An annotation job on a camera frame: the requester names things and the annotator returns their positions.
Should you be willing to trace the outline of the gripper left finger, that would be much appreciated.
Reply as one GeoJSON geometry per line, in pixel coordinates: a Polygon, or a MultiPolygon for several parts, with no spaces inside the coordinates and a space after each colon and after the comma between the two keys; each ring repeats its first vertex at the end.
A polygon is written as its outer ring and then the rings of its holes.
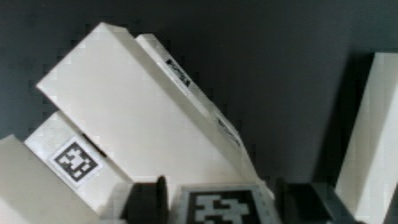
{"type": "Polygon", "coordinates": [[[121,218],[126,224],[167,224],[167,180],[160,176],[155,182],[135,183],[123,208],[121,218]]]}

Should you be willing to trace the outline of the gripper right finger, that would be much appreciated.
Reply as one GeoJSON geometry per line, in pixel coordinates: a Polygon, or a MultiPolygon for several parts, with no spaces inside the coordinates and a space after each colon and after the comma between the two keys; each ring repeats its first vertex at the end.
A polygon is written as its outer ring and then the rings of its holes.
{"type": "Polygon", "coordinates": [[[363,224],[323,182],[275,182],[275,207],[283,224],[363,224]]]}

